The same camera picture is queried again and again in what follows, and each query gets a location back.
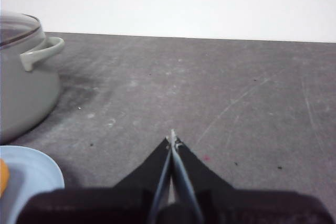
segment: cooking pot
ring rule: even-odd
[[[1,11],[0,144],[39,123],[56,105],[58,74],[44,63],[61,52],[64,41],[46,37],[33,16]]]

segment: gray countertop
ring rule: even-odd
[[[237,188],[319,197],[336,216],[336,44],[49,33],[62,82],[51,114],[13,145],[67,187],[113,186],[174,128]]]

